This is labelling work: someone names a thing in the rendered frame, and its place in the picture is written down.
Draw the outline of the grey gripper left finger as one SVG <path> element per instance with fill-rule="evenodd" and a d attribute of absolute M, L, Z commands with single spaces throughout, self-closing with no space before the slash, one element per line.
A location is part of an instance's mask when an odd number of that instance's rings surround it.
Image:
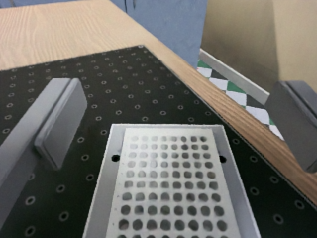
<path fill-rule="evenodd" d="M 53 78 L 0 146 L 0 230 L 35 166 L 61 167 L 86 108 L 78 78 Z"/>

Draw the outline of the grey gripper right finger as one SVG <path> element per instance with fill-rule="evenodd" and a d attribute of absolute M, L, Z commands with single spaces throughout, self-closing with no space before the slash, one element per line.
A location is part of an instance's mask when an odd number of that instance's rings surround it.
<path fill-rule="evenodd" d="M 317 93 L 303 80 L 279 80 L 264 109 L 306 173 L 317 173 Z"/>

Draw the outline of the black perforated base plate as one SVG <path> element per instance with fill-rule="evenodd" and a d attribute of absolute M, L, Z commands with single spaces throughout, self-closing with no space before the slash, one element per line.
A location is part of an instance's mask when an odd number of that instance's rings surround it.
<path fill-rule="evenodd" d="M 261 238 L 317 238 L 317 204 L 144 43 L 0 69 L 0 146 L 53 78 L 87 108 L 61 167 L 36 165 L 0 238 L 82 238 L 112 124 L 224 125 Z"/>

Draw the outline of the white well plate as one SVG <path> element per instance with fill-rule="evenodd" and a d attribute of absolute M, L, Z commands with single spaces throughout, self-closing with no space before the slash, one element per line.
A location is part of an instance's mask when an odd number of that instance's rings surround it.
<path fill-rule="evenodd" d="M 126 128 L 106 238 L 241 238 L 212 128 Z"/>

